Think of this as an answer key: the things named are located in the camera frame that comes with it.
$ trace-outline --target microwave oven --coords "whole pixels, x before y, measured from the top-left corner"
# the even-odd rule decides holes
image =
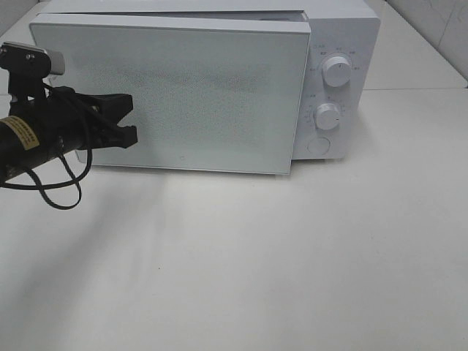
[[[54,86],[133,96],[138,144],[95,164],[273,174],[344,157],[379,27],[363,0],[52,0],[30,24]]]

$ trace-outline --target power knob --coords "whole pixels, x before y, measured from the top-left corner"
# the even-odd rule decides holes
[[[315,125],[321,130],[330,130],[338,126],[341,118],[339,106],[322,104],[314,112]]]
[[[351,62],[344,56],[330,57],[323,63],[322,72],[327,85],[343,86],[351,79]]]

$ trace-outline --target microwave top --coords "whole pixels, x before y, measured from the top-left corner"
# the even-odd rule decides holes
[[[52,0],[41,13],[304,11],[309,18],[375,18],[364,0]]]

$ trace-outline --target control panel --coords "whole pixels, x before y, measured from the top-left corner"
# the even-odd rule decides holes
[[[309,23],[312,36],[292,159],[340,159],[348,149],[380,22]]]

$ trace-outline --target yellow label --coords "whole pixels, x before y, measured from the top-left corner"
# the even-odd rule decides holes
[[[21,118],[16,116],[9,116],[0,119],[1,123],[5,123],[10,129],[16,134],[20,142],[23,144],[25,150],[31,150],[36,146],[39,146],[39,139],[34,134],[31,127],[23,121]]]

